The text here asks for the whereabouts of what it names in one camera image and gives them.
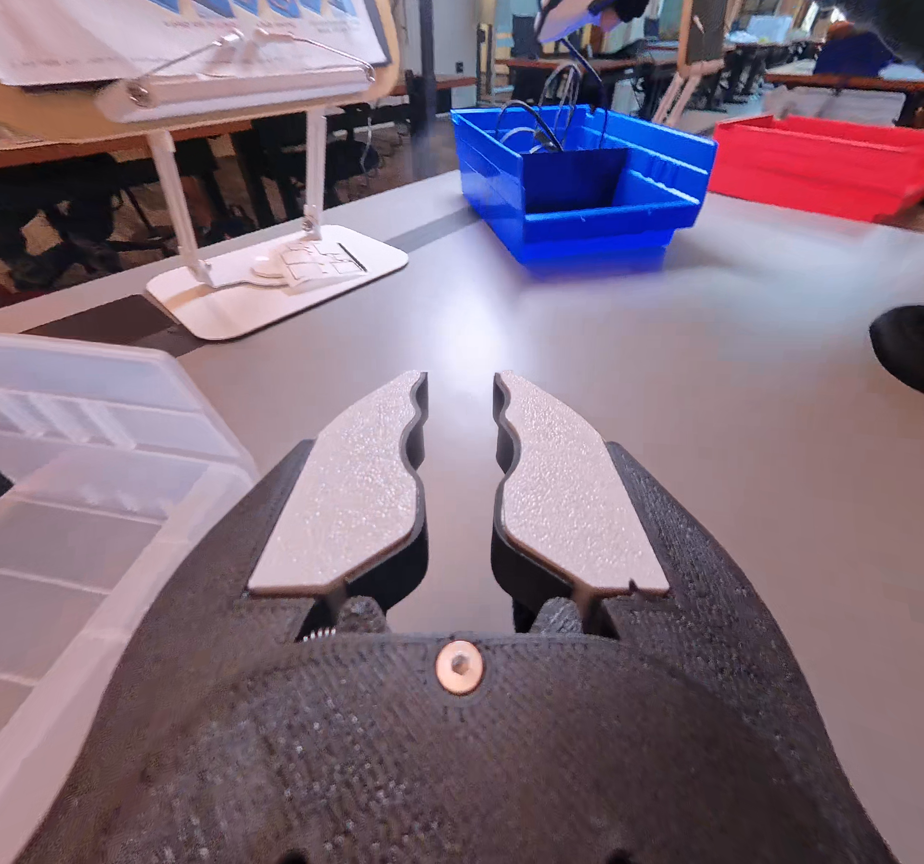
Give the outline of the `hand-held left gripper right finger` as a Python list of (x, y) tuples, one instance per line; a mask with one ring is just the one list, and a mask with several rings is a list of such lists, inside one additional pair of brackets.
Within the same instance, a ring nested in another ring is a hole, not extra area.
[(670, 583), (601, 434), (576, 410), (512, 371), (494, 375), (492, 570), (522, 604), (596, 604)]

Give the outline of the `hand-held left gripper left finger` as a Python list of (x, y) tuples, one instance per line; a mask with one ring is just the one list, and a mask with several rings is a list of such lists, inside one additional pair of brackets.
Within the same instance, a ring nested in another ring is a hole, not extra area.
[(315, 439), (251, 572), (254, 596), (404, 600), (429, 563), (424, 457), (428, 377), (399, 374)]

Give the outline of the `blue plastic bin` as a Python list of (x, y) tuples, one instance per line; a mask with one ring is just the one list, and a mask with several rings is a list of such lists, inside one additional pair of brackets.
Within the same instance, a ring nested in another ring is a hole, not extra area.
[(586, 104), (452, 111), (461, 189), (526, 268), (653, 267), (706, 199), (713, 139)]

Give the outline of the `clear plastic bin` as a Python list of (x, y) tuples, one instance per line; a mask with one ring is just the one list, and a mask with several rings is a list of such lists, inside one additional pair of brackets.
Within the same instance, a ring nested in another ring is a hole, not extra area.
[(2, 335), (2, 768), (64, 764), (116, 650), (259, 477), (167, 353)]

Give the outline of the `black forearm pad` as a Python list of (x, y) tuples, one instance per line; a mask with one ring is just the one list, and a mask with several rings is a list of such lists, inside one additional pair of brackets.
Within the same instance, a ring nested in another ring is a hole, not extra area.
[(923, 393), (923, 305), (889, 309), (870, 326), (872, 350), (884, 370)]

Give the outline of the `wooden easel with black panel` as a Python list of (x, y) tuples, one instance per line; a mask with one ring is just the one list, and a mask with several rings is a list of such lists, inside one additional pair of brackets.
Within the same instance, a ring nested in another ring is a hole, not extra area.
[(676, 71), (652, 118), (653, 124), (675, 127), (706, 77), (724, 64), (724, 40), (729, 0), (683, 0)]

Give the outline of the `white sign stand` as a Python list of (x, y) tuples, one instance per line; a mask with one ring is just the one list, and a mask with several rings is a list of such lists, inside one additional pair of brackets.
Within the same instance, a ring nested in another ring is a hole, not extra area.
[[(390, 62), (387, 36), (365, 20), (333, 31), (235, 28), (96, 96), (108, 120), (145, 128), (181, 260), (146, 290), (194, 337), (250, 335), (409, 264), (406, 251), (323, 221), (327, 109), (378, 91), (377, 69)], [(168, 128), (213, 112), (269, 114), (297, 105), (305, 106), (306, 136), (298, 229), (204, 257)]]

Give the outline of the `red storage bin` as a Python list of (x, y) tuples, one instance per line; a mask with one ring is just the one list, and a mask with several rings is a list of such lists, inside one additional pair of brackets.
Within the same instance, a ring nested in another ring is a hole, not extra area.
[(923, 196), (923, 132), (754, 116), (718, 124), (710, 192), (839, 219), (884, 223)]

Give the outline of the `white paper sign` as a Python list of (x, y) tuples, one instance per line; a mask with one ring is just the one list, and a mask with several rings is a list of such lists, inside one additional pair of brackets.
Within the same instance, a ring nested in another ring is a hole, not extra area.
[(392, 61), (375, 0), (1, 0), (2, 82), (271, 77)]

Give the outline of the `light wooden sign board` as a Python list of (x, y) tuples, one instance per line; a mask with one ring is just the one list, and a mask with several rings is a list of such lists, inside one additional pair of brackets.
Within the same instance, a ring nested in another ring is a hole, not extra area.
[[(389, 0), (375, 2), (388, 38), (392, 61), (386, 68), (377, 69), (379, 89), (359, 96), (356, 101), (361, 103), (388, 94), (398, 76), (398, 39), (390, 14)], [(9, 86), (2, 82), (3, 136), (21, 137), (25, 141), (89, 142), (145, 132), (144, 127), (122, 126), (108, 120), (97, 107), (96, 96), (121, 80), (33, 87)], [(274, 107), (270, 113), (239, 114), (219, 111), (198, 118), (180, 119), (169, 129), (194, 128), (224, 120), (279, 116), (304, 109), (305, 106), (297, 105), (286, 111)]]

